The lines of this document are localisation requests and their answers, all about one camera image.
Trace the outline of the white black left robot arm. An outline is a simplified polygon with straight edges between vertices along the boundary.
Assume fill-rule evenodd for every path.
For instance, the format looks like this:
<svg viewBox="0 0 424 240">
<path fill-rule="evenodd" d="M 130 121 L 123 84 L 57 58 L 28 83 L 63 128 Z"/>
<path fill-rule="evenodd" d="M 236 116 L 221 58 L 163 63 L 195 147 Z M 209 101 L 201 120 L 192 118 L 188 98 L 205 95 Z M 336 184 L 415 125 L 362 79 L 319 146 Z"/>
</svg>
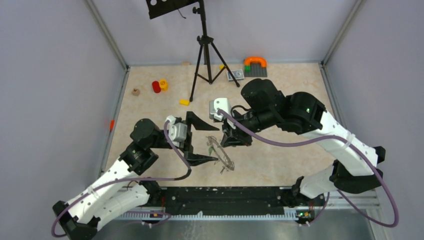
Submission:
<svg viewBox="0 0 424 240">
<path fill-rule="evenodd" d="M 137 121 L 130 133 L 131 143 L 112 166 L 74 198 L 53 205 L 56 218 L 51 235 L 91 240 L 107 223 L 132 208 L 156 206 L 161 194 L 148 188 L 150 183 L 184 180 L 192 167 L 214 160 L 193 153 L 191 128 L 218 131 L 192 111 L 186 112 L 186 119 L 169 115 L 163 128 L 149 118 Z M 186 166 L 186 173 L 179 177 L 142 177 L 159 158 L 153 149 L 172 149 Z"/>
</svg>

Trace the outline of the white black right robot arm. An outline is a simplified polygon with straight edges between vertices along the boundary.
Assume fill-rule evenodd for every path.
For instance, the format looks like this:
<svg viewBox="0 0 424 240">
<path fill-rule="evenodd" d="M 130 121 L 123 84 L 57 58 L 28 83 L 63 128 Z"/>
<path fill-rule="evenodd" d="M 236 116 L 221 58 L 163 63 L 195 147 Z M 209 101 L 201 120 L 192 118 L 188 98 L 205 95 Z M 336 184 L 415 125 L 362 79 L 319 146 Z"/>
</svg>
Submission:
<svg viewBox="0 0 424 240">
<path fill-rule="evenodd" d="M 222 123 L 222 147 L 250 146 L 252 135 L 278 127 L 317 144 L 334 157 L 326 169 L 301 176 L 292 186 L 293 200 L 307 206 L 313 198 L 336 190 L 360 194 L 381 186 L 383 172 L 377 164 L 385 159 L 383 147 L 371 147 L 336 121 L 312 94 L 284 95 L 269 79 L 256 78 L 241 90 L 249 108 L 234 110 L 226 97 L 209 102 L 209 117 Z"/>
</svg>

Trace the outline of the yellow lego brick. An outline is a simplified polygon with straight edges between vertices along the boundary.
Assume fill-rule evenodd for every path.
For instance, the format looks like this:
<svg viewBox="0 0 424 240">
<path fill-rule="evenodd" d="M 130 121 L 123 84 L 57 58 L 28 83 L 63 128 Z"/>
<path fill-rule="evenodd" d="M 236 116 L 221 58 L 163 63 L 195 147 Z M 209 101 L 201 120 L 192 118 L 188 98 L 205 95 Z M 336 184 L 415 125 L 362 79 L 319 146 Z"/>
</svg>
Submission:
<svg viewBox="0 0 424 240">
<path fill-rule="evenodd" d="M 179 104 L 183 105 L 183 106 L 189 106 L 190 105 L 190 101 L 187 99 L 180 99 L 179 100 Z"/>
</svg>

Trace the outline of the yellow plastic cylinder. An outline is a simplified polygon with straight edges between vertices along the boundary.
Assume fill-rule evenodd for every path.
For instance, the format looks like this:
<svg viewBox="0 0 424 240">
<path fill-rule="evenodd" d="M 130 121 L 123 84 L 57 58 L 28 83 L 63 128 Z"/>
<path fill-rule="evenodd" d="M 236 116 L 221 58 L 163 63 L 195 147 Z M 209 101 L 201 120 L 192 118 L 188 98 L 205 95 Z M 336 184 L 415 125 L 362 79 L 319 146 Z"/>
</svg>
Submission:
<svg viewBox="0 0 424 240">
<path fill-rule="evenodd" d="M 159 81 L 159 86 L 160 86 L 161 91 L 163 91 L 163 92 L 167 91 L 168 88 L 169 88 L 168 81 L 166 79 L 164 79 L 164 78 L 161 79 Z"/>
</svg>

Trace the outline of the blue playing card box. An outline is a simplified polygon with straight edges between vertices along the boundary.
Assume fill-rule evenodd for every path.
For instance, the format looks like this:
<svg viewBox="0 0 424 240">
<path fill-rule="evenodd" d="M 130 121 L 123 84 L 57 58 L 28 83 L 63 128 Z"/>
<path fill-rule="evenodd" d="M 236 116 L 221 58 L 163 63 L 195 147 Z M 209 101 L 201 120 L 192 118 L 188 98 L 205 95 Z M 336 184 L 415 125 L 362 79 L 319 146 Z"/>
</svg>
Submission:
<svg viewBox="0 0 424 240">
<path fill-rule="evenodd" d="M 233 77 L 238 80 L 243 80 L 245 78 L 244 71 L 242 69 L 238 70 L 232 70 L 231 73 L 227 71 L 227 79 L 229 82 L 232 82 L 234 79 Z"/>
</svg>

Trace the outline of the red plastic cylinder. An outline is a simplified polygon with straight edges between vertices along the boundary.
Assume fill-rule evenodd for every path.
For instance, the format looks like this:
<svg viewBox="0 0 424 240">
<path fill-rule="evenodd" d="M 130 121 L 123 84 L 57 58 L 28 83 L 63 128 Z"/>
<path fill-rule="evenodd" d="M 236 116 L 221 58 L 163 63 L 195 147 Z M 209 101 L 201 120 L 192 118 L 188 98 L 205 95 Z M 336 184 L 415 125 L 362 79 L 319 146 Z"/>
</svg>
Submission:
<svg viewBox="0 0 424 240">
<path fill-rule="evenodd" d="M 153 92 L 156 93 L 156 94 L 158 94 L 158 93 L 160 93 L 162 91 L 161 85 L 160 85 L 160 82 L 159 81 L 153 81 L 151 83 L 151 86 L 152 86 Z"/>
</svg>

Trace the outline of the green lego brick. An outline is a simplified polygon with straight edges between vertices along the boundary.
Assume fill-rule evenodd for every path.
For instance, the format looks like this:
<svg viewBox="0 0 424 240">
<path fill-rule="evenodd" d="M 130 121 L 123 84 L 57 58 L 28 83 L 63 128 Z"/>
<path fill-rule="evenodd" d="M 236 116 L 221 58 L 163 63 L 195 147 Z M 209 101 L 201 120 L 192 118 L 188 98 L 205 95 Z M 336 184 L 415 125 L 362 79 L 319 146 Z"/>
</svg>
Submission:
<svg viewBox="0 0 424 240">
<path fill-rule="evenodd" d="M 244 71 L 247 73 L 247 72 L 250 72 L 251 71 L 251 66 L 250 65 L 245 65 L 244 66 Z"/>
</svg>

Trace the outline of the grey lego baseplate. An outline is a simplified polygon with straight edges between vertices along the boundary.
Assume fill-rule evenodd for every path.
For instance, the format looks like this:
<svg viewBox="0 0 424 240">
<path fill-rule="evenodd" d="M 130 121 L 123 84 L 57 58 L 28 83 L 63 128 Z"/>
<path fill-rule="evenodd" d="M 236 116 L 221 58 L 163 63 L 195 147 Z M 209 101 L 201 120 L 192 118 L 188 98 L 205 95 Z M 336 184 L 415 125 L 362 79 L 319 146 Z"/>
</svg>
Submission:
<svg viewBox="0 0 424 240">
<path fill-rule="evenodd" d="M 267 68 L 261 67 L 259 63 L 252 63 L 251 65 L 251 71 L 245 72 L 244 76 L 247 78 L 266 78 L 268 76 Z"/>
</svg>

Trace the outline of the small wooden block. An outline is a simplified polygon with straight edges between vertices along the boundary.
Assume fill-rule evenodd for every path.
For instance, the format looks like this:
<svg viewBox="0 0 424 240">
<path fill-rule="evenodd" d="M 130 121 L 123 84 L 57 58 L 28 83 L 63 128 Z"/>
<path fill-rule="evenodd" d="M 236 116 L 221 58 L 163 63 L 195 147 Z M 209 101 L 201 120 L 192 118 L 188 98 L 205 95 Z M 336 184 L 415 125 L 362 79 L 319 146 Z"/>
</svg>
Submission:
<svg viewBox="0 0 424 240">
<path fill-rule="evenodd" d="M 138 96 L 140 95 L 140 93 L 141 93 L 141 91 L 140 91 L 138 88 L 134 88 L 134 89 L 131 91 L 131 94 L 132 94 L 133 96 L 136 96 L 136 97 L 138 97 Z"/>
</svg>

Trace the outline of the orange plastic arch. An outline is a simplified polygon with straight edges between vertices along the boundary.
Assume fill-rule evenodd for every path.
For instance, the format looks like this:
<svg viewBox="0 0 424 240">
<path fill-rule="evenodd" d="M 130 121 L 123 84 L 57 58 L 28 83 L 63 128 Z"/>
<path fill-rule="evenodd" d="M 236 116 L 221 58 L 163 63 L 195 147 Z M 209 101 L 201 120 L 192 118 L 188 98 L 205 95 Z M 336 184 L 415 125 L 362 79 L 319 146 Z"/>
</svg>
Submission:
<svg viewBox="0 0 424 240">
<path fill-rule="evenodd" d="M 268 63 L 263 57 L 249 56 L 244 60 L 244 66 L 250 66 L 251 64 L 260 64 L 262 68 L 266 68 Z"/>
</svg>

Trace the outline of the black tripod stand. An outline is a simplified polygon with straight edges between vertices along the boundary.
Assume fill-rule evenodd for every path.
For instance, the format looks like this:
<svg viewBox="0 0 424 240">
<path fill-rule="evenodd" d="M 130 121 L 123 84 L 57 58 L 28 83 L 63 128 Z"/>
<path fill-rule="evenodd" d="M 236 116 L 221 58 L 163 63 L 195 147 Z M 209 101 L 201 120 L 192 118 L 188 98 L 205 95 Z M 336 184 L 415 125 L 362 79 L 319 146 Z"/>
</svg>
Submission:
<svg viewBox="0 0 424 240">
<path fill-rule="evenodd" d="M 218 48 L 216 47 L 216 45 L 214 43 L 214 38 L 212 38 L 208 35 L 204 1 L 203 0 L 197 0 L 197 2 L 199 3 L 199 7 L 193 7 L 192 12 L 194 14 L 200 15 L 201 26 L 202 26 L 202 35 L 199 35 L 197 37 L 197 42 L 199 43 L 199 52 L 198 52 L 198 57 L 197 57 L 196 68 L 195 68 L 195 71 L 194 71 L 194 78 L 193 78 L 193 82 L 192 82 L 191 92 L 190 92 L 190 96 L 189 96 L 189 102 L 190 103 L 193 102 L 193 100 L 194 100 L 194 93 L 195 93 L 195 88 L 196 88 L 198 78 L 206 81 L 209 85 L 212 85 L 216 81 L 216 79 L 221 75 L 221 73 L 223 73 L 224 70 L 227 70 L 230 74 L 230 78 L 233 80 L 235 85 L 238 88 L 241 86 L 240 83 L 238 82 L 238 80 L 236 79 L 235 75 L 233 74 L 233 72 L 230 70 L 230 68 L 229 68 L 228 64 L 226 63 L 226 61 L 224 60 L 223 56 L 219 52 Z M 223 64 L 223 68 L 215 76 L 212 76 L 212 64 L 211 64 L 209 47 L 213 48 L 213 50 L 217 54 L 218 58 L 220 59 L 221 63 Z M 204 60 L 204 64 L 206 65 L 207 77 L 199 74 L 200 63 L 201 63 L 202 57 L 203 57 L 203 60 Z"/>
</svg>

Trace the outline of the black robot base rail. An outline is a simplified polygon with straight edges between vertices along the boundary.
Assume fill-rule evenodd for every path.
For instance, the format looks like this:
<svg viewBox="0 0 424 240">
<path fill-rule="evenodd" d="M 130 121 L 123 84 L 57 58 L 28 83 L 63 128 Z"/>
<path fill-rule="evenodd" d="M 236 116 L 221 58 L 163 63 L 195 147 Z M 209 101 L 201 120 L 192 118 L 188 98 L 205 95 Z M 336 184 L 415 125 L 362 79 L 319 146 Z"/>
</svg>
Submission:
<svg viewBox="0 0 424 240">
<path fill-rule="evenodd" d="M 149 194 L 146 207 L 163 210 L 173 217 L 201 214 L 205 217 L 262 217 L 284 215 L 288 209 L 299 207 L 296 216 L 303 221 L 315 217 L 315 207 L 323 207 L 323 194 L 308 198 L 280 186 L 161 187 L 156 181 L 144 181 Z"/>
</svg>

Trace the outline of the black perforated mount plate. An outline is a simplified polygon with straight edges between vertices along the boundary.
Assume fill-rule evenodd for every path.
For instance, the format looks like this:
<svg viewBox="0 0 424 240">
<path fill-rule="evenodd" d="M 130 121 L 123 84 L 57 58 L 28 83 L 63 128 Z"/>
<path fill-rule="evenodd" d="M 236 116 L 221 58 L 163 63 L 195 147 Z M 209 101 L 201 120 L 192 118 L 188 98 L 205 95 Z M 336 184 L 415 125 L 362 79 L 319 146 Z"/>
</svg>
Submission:
<svg viewBox="0 0 424 240">
<path fill-rule="evenodd" d="M 197 2 L 198 0 L 146 0 L 151 20 Z"/>
</svg>

